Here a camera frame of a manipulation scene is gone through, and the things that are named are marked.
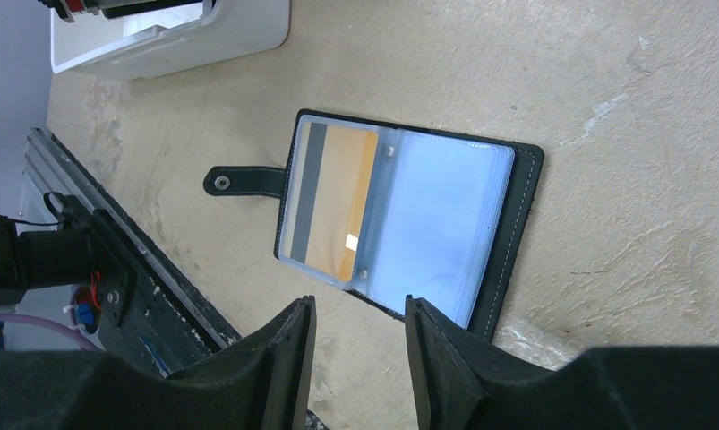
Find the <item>screw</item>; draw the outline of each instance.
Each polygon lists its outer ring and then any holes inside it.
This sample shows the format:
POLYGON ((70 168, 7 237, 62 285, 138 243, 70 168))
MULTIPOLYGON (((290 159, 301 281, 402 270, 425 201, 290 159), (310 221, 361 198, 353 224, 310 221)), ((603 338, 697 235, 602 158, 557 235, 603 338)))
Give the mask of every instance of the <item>screw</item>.
POLYGON ((230 186, 230 178, 227 176, 217 176, 217 179, 214 179, 214 186, 216 186, 219 191, 225 191, 230 186))

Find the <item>concrete floor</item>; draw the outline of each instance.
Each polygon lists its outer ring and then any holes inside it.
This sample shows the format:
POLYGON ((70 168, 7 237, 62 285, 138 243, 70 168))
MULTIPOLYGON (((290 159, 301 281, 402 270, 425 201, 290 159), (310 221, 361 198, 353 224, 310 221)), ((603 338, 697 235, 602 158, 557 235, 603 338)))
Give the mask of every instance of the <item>concrete floor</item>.
POLYGON ((403 326, 271 256, 277 203, 217 164, 282 166, 295 114, 535 143, 547 164, 496 344, 719 344, 719 2, 294 0, 282 47, 149 81, 53 80, 48 123, 243 333, 317 296, 310 407, 415 426, 403 326))

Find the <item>open wallet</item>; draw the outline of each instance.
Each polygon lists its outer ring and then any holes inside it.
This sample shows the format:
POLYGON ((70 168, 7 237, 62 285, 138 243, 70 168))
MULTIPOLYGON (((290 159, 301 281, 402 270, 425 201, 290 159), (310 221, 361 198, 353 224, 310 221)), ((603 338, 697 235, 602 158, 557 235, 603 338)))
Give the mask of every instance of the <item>open wallet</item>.
POLYGON ((280 199, 275 257, 401 319, 424 297, 490 340, 544 153, 302 110, 285 168, 217 166, 214 196, 280 199))

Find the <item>purple tube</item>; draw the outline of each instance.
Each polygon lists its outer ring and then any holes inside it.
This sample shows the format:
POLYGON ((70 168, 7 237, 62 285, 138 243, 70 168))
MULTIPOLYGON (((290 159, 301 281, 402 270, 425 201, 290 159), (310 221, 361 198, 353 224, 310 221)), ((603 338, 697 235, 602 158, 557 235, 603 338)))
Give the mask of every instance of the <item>purple tube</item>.
POLYGON ((100 351, 100 348, 98 348, 93 342, 87 340, 87 338, 82 336, 79 331, 72 330, 69 327, 63 324, 59 324, 55 321, 50 321, 37 316, 19 314, 0 314, 0 321, 37 325, 38 327, 43 327, 51 331, 63 334, 67 338, 77 342, 77 345, 80 345, 80 348, 82 349, 88 351, 100 351))

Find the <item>white plastic bin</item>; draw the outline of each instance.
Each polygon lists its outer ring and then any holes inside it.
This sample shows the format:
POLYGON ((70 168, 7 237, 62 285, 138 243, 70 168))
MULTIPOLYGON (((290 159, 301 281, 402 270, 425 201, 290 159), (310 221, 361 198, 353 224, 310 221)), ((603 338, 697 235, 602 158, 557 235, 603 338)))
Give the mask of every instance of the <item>white plastic bin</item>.
POLYGON ((107 20, 51 11, 51 66, 118 80, 152 78, 280 46, 290 0, 210 0, 107 20))

